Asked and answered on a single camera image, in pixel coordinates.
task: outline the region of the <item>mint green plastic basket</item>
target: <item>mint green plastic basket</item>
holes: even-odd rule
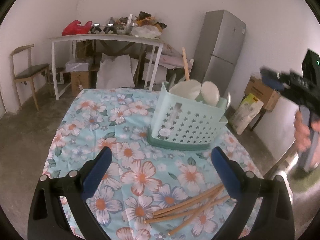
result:
[[[164,82],[148,128],[148,143],[181,151],[209,149],[228,123],[224,116],[226,105],[225,98],[220,98],[217,107],[213,107],[172,95]]]

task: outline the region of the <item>black chair seat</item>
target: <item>black chair seat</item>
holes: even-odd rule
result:
[[[31,66],[30,68],[27,68],[26,70],[16,75],[14,79],[17,80],[17,79],[32,77],[34,74],[40,72],[41,70],[44,70],[48,66],[49,64],[40,64],[40,65]]]

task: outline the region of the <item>chair backrest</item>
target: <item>chair backrest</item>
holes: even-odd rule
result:
[[[28,50],[28,68],[31,67],[31,48],[34,47],[34,44],[30,44],[30,45],[26,45],[26,46],[21,46],[16,48],[13,52],[11,52],[10,56],[11,56],[11,71],[13,74],[13,78],[15,77],[15,73],[14,73],[14,66],[13,66],[13,56],[15,54],[18,54],[20,52],[23,52],[24,50]]]

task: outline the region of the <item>white table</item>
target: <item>white table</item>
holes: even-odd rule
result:
[[[155,82],[156,72],[163,48],[164,42],[157,39],[148,39],[148,38],[141,38],[141,37],[134,37],[134,36],[128,36],[128,35],[118,35],[118,34],[78,34],[78,35],[67,35],[67,36],[61,36],[57,38],[51,38],[52,40],[52,77],[53,77],[53,85],[54,85],[54,93],[56,95],[56,99],[59,100],[59,97],[65,92],[65,90],[70,86],[68,84],[63,90],[60,92],[58,91],[58,85],[57,85],[57,77],[56,77],[56,59],[55,59],[55,43],[60,41],[78,41],[78,40],[107,40],[107,41],[127,41],[127,42],[134,42],[134,43],[140,43],[143,45],[151,45],[152,53],[151,58],[153,58],[155,49],[158,47],[158,53],[155,61],[155,66],[153,68],[153,73],[151,76],[150,81],[150,87],[149,90],[152,90],[153,84]],[[73,56],[76,56],[76,46],[73,46]],[[144,84],[144,88],[147,87],[147,82],[150,74],[150,67],[152,64],[152,60],[149,61],[149,66],[147,70],[147,78]]]

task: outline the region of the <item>green basket base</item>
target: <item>green basket base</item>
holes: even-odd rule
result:
[[[210,149],[210,143],[207,144],[181,144],[181,143],[174,143],[174,142],[168,142],[161,139],[155,139],[151,136],[152,131],[150,126],[148,127],[147,131],[147,141],[148,144],[159,147],[159,148],[165,148],[170,150],[178,150],[178,151],[203,151]]]

